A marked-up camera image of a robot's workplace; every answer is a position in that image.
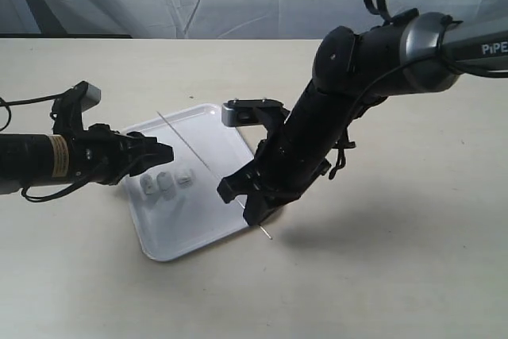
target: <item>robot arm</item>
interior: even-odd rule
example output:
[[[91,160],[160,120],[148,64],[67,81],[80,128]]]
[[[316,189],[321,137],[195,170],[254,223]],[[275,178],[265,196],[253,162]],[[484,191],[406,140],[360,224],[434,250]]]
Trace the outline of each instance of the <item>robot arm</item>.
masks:
[[[222,179],[225,202],[247,195],[244,219],[259,225],[281,206],[300,198],[332,167],[326,155],[338,151],[332,179],[354,148],[348,126],[392,95],[445,91],[463,73],[505,78],[508,18],[466,24],[442,13],[407,10],[392,17],[385,0],[364,0],[383,25],[355,34],[338,27],[322,41],[312,79],[293,110],[273,100],[233,100],[223,106],[228,126],[264,125],[254,159]]]
[[[11,106],[55,99],[51,118],[53,135],[0,134],[0,195],[21,191],[30,202],[60,198],[90,182],[117,184],[125,175],[139,175],[151,167],[173,161],[173,149],[141,133],[122,135],[108,125],[83,128],[81,114],[97,105],[101,91],[82,81],[56,96],[20,102]],[[51,184],[71,185],[48,196],[30,196],[30,187]]]

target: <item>white tray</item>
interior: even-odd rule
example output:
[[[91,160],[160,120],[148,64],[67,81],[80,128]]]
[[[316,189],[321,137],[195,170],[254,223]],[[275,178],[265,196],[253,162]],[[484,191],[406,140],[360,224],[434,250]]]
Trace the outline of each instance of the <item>white tray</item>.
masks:
[[[208,168],[161,119],[127,128],[169,144],[175,160],[145,173],[156,180],[161,171],[174,175],[180,168],[193,172],[190,187],[176,184],[170,200],[161,192],[145,195],[140,176],[125,177],[123,186],[143,252],[157,261],[174,260],[247,227],[242,217],[245,197],[225,204],[217,193],[220,178],[231,175],[252,159],[252,153],[236,129],[221,122],[221,108],[205,104],[164,116],[206,162]]]

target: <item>white table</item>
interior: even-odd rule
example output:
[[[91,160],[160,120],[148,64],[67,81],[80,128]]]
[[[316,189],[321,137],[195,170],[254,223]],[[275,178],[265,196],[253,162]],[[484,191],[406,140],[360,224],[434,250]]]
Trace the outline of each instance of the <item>white table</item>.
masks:
[[[117,129],[235,97],[292,107],[317,46],[0,40],[0,95],[86,79],[102,103],[85,122]],[[117,187],[2,196],[0,337],[505,337],[507,99],[507,81],[471,77],[389,99],[353,124],[346,169],[267,226],[273,241],[254,229],[170,264],[142,254]],[[49,133],[50,107],[14,108],[8,132]]]

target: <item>yellow label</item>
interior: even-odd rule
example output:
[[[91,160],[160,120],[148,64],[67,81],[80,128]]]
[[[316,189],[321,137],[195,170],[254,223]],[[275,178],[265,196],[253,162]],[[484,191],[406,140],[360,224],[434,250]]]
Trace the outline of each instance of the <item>yellow label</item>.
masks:
[[[61,135],[48,135],[53,146],[53,178],[62,178],[69,171],[69,148]]]

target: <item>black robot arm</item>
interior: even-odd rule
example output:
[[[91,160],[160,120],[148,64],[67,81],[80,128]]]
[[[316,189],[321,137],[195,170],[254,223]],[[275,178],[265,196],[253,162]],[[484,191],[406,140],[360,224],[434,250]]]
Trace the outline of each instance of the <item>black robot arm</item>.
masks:
[[[7,108],[55,99],[50,113],[53,134],[0,134],[0,195],[16,192],[30,202],[47,202],[68,195],[90,182],[114,185],[125,175],[139,175],[173,161],[173,149],[131,132],[122,135],[108,125],[83,128],[82,112],[97,105],[101,91],[82,81],[55,96],[6,102]],[[48,196],[28,195],[30,187],[71,184]]]
[[[224,104],[225,125],[267,128],[254,159],[217,189],[225,202],[248,196],[244,219],[249,225],[300,198],[332,168],[325,157],[336,149],[332,179],[345,166],[345,150],[356,146],[349,140],[349,124],[387,97],[445,91],[463,73],[507,77],[499,70],[508,69],[508,18],[467,25],[416,9],[392,17],[385,0],[364,3],[383,24],[361,34],[343,26],[330,32],[291,112],[267,99]]]

